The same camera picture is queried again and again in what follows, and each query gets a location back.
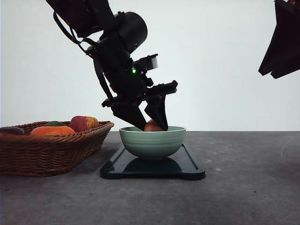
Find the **woven basket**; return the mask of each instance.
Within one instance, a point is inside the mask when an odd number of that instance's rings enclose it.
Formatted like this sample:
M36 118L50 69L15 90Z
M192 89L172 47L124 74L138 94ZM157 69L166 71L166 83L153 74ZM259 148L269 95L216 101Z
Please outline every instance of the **woven basket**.
M48 177L68 173L86 157L100 149L110 129L110 121L98 128L71 135L28 135L47 121L19 125L26 135L0 136L0 174Z

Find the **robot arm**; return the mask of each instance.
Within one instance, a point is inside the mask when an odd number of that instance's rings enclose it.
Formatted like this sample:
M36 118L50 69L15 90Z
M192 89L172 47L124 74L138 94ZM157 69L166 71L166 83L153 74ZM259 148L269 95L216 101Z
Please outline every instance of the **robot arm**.
M144 20L133 12L118 12L114 15L107 0L46 0L54 9L54 19L64 34L80 46L87 42L84 50L93 59L100 85L108 99L102 106L111 107L113 114L122 120L144 129L146 121L139 109L142 101L148 103L146 113L163 129L168 129L165 115L165 96L175 93L177 82L153 86L146 73L157 67L157 54L133 61L130 54L147 38ZM57 14L71 29L64 28ZM102 31L97 42L89 39L92 33ZM117 93L110 92L106 83Z
M259 72L279 78L300 69L300 0L275 0L277 25Z

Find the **black tray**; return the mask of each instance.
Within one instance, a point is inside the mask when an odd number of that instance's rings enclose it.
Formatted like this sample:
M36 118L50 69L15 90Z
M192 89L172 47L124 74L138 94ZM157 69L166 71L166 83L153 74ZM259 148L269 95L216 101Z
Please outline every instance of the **black tray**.
M128 177L171 177L200 180L205 177L205 169L185 143L175 154L160 160L141 159L122 147L100 169L100 176L115 180Z

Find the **gray countertop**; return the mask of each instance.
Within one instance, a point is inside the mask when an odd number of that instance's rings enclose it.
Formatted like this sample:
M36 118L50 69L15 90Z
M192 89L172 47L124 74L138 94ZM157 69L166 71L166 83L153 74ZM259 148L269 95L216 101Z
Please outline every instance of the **gray countertop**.
M300 224L300 132L187 132L185 143L203 180L101 178L118 132L65 175L0 176L0 224Z

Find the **green bowl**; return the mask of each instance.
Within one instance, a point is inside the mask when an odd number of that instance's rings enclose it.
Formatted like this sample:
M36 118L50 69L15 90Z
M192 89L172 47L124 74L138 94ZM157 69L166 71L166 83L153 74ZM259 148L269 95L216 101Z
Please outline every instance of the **green bowl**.
M120 129L124 147L133 155L144 159L162 159L181 147L186 129L171 127L167 131L145 132L136 127Z

